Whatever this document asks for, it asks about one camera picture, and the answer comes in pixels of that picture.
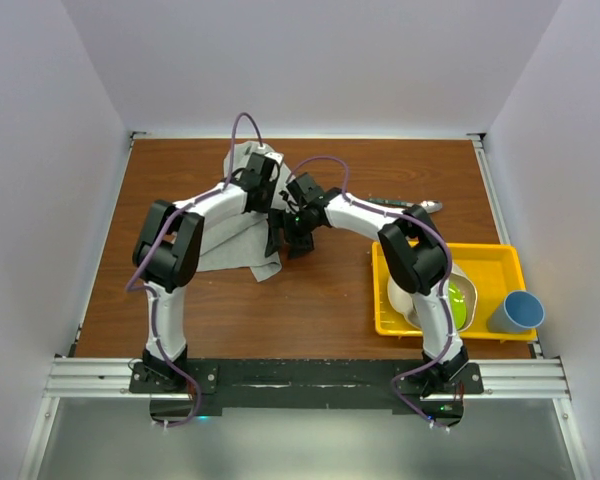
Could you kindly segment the grey cloth napkin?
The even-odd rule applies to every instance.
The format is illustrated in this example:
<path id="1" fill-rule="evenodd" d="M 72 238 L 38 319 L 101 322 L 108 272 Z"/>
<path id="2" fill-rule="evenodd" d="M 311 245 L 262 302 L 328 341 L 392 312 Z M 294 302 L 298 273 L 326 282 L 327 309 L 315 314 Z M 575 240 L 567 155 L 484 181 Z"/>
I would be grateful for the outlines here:
<path id="1" fill-rule="evenodd" d="M 278 253 L 266 255 L 267 218 L 262 213 L 233 216 L 203 234 L 198 272 L 249 268 L 257 282 L 282 269 Z"/>

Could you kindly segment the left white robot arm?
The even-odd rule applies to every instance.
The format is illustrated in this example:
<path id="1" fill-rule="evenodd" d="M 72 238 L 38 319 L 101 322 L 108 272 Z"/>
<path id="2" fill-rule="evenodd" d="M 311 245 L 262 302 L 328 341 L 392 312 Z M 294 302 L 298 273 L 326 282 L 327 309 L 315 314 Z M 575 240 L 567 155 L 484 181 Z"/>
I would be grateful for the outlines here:
<path id="1" fill-rule="evenodd" d="M 142 365 L 163 391 L 176 392 L 191 382 L 184 300 L 204 233 L 238 215 L 267 213 L 282 165 L 282 154 L 256 150 L 244 167 L 210 190 L 175 203 L 157 200 L 149 208 L 132 254 L 136 272 L 126 289 L 146 293 L 149 334 Z"/>

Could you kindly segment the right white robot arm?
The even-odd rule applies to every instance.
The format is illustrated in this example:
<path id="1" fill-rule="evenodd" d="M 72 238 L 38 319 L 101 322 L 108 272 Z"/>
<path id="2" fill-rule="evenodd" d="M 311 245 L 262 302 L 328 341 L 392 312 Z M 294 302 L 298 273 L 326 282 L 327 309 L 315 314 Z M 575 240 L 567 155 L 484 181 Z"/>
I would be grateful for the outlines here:
<path id="1" fill-rule="evenodd" d="M 266 251 L 283 243 L 291 257 L 313 250 L 319 227 L 343 229 L 379 242 L 390 278 L 414 304 L 423 337 L 423 364 L 398 375 L 422 385 L 424 396 L 446 393 L 468 364 L 454 323 L 449 283 L 452 255 L 424 207 L 404 210 L 363 201 L 340 188 L 323 190 L 305 173 L 280 191 L 284 206 L 268 211 Z"/>

